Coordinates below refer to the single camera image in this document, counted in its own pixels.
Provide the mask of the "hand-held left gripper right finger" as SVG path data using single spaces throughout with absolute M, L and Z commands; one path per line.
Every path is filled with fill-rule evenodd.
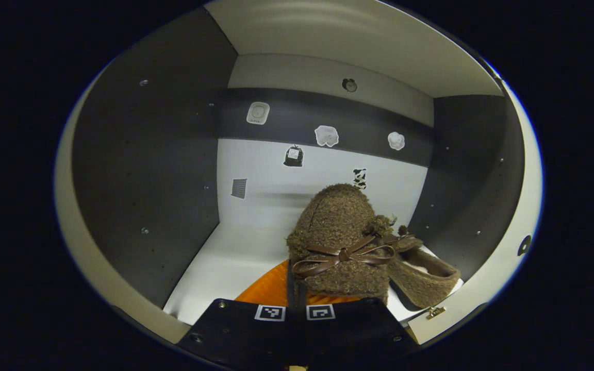
M 308 305 L 297 284 L 297 365 L 306 370 L 397 370 L 420 350 L 379 298 Z

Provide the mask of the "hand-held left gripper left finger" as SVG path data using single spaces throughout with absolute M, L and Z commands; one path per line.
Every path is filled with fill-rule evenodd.
M 283 261 L 237 300 L 214 299 L 177 347 L 218 370 L 289 370 L 294 312 L 288 273 Z

